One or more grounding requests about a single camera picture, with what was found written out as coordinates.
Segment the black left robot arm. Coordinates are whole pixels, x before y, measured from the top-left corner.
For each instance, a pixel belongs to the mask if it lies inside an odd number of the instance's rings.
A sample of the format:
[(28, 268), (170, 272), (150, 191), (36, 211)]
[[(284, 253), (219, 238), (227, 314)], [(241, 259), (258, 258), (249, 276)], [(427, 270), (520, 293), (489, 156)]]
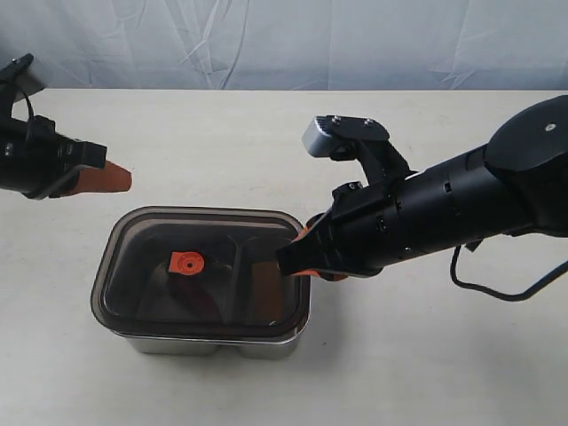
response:
[(1, 120), (1, 188), (30, 200), (129, 191), (131, 173), (106, 157), (106, 146), (59, 134), (45, 117)]

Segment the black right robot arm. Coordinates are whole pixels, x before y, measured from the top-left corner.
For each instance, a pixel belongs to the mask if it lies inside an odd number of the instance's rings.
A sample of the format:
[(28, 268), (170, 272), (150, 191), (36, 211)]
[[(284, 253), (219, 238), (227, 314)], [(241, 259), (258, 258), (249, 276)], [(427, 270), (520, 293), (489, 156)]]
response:
[(285, 275), (372, 277), (499, 234), (567, 234), (566, 96), (526, 108), (485, 145), (417, 172), (368, 118), (319, 116), (303, 142), (313, 157), (359, 162), (367, 182), (337, 187), (331, 207), (277, 251)]

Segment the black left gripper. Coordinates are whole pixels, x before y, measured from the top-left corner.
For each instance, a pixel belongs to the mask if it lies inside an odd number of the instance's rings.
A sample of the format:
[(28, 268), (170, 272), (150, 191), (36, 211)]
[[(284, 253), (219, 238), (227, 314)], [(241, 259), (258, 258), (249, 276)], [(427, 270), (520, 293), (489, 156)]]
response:
[(31, 200), (128, 192), (131, 173), (106, 157), (106, 146), (62, 135), (46, 117), (1, 120), (1, 188)]

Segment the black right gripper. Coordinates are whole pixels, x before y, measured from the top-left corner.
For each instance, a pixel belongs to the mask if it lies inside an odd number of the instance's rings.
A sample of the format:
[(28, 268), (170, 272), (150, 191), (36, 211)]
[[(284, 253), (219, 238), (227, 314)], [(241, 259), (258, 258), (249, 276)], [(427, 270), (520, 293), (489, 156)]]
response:
[(390, 186), (349, 182), (334, 189), (332, 197), (326, 212), (276, 251), (282, 275), (338, 282), (348, 276), (373, 277), (404, 260)]

